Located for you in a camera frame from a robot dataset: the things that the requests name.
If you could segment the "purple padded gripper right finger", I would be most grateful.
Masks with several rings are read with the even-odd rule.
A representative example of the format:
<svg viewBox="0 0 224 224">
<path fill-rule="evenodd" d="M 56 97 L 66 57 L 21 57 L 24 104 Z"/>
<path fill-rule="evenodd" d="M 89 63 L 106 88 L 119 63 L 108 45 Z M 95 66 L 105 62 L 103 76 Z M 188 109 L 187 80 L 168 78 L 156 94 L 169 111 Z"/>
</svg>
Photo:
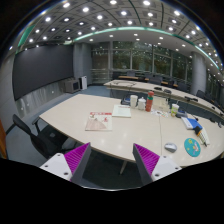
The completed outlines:
<svg viewBox="0 0 224 224">
<path fill-rule="evenodd" d="M 159 156 L 136 143 L 133 144 L 133 155 L 143 185 L 147 185 L 181 170 L 181 167 L 169 157 Z"/>
</svg>

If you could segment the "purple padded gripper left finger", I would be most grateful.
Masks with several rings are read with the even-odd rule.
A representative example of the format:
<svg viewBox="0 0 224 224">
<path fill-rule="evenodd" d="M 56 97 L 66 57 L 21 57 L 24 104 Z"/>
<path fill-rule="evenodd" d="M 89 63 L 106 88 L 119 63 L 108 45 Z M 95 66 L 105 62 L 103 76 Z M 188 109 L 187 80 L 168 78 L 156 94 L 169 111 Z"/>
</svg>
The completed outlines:
<svg viewBox="0 0 224 224">
<path fill-rule="evenodd" d="M 80 185 L 90 154 L 91 145 L 86 143 L 66 154 L 56 153 L 41 169 Z"/>
</svg>

